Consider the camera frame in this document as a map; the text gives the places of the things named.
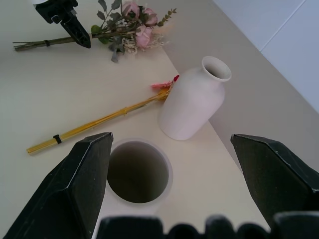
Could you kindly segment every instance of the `flower stem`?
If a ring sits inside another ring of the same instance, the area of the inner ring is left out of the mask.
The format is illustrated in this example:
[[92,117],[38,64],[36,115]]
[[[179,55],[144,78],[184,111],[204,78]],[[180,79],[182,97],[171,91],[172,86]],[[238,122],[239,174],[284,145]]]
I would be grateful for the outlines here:
[[104,19],[104,22],[103,22],[102,25],[101,25],[101,29],[103,28],[103,25],[104,25],[104,23],[106,22],[106,19],[108,18],[108,16],[110,15],[111,11],[112,11],[112,9],[111,9],[111,10],[109,11],[109,13],[106,15],[106,17],[105,17],[105,19]]
[[[123,37],[128,37],[129,35],[135,34],[134,31],[130,32],[106,32],[106,33],[97,33],[97,34],[92,34],[92,38],[100,38],[100,37],[106,37],[110,38],[113,36],[123,36]],[[24,45],[19,45],[15,46],[14,49],[15,51],[24,51],[32,48],[37,48],[37,47],[44,47],[46,46],[47,43],[49,45],[57,45],[57,44],[64,44],[64,43],[70,43],[74,42],[72,37],[63,37],[63,38],[57,38],[53,40],[49,40],[47,42],[45,41],[36,41],[36,42],[23,42],[25,43]]]
[[123,16],[121,16],[119,19],[117,19],[116,21],[112,21],[112,23],[110,24],[110,25],[108,25],[108,26],[106,26],[105,28],[103,28],[100,32],[106,32],[106,31],[110,31],[111,30],[111,26],[113,25],[113,24],[115,24],[115,23],[117,23],[118,21],[120,21],[120,20],[122,20],[124,17]]

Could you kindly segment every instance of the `black clamp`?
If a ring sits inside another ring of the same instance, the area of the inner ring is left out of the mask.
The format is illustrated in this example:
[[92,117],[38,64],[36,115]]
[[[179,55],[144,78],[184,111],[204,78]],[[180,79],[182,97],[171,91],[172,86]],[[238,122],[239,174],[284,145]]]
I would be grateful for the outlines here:
[[48,40],[45,40],[44,43],[45,43],[46,46],[50,46],[51,45]]
[[53,138],[57,141],[58,144],[62,143],[60,136],[58,134],[53,136]]

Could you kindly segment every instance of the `pink rose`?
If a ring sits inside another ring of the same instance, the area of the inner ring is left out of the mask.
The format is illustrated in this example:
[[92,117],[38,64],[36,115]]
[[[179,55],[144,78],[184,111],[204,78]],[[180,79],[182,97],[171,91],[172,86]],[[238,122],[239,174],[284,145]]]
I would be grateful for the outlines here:
[[126,1],[122,6],[122,11],[125,11],[125,16],[127,16],[131,11],[135,13],[135,18],[139,18],[140,16],[140,8],[139,6],[133,1]]
[[156,24],[158,23],[157,14],[150,8],[146,8],[144,13],[149,15],[149,19],[145,23],[145,26],[156,26]]
[[140,30],[136,32],[136,42],[137,46],[140,48],[146,48],[151,40],[152,29],[144,25],[138,27]]

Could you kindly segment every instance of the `white tile wall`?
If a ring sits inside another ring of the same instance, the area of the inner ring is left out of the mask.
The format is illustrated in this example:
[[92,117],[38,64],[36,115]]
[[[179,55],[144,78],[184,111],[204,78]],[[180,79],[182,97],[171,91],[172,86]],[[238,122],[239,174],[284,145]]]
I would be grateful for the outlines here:
[[305,0],[213,0],[259,49]]
[[262,53],[319,113],[318,11],[306,0]]

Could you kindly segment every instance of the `white ceramic vase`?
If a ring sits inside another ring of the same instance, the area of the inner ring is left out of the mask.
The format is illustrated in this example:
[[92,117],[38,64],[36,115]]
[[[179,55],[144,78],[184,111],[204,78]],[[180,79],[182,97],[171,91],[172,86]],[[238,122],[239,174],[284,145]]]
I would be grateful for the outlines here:
[[191,138],[223,103],[223,82],[230,78],[224,62],[204,57],[201,67],[186,71],[175,82],[159,114],[161,130],[176,140]]

